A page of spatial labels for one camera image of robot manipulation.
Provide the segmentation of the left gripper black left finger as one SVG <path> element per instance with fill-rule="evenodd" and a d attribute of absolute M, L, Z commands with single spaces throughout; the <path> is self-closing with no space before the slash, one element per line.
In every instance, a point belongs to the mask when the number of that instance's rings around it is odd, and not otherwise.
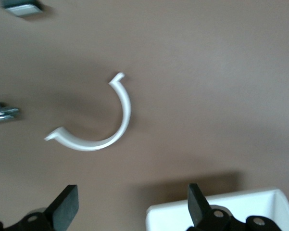
<path fill-rule="evenodd" d="M 0 222 L 0 231 L 66 231 L 78 209 L 78 187 L 67 185 L 43 212 L 30 213 L 9 227 Z"/>

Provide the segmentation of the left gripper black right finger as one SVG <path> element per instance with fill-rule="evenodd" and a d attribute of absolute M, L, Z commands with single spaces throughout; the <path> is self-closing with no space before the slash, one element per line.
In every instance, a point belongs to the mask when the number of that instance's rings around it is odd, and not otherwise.
<path fill-rule="evenodd" d="M 198 184 L 188 185 L 188 211 L 193 222 L 189 231 L 279 231 L 280 227 L 263 216 L 249 216 L 246 222 L 237 220 L 222 208 L 212 208 Z"/>

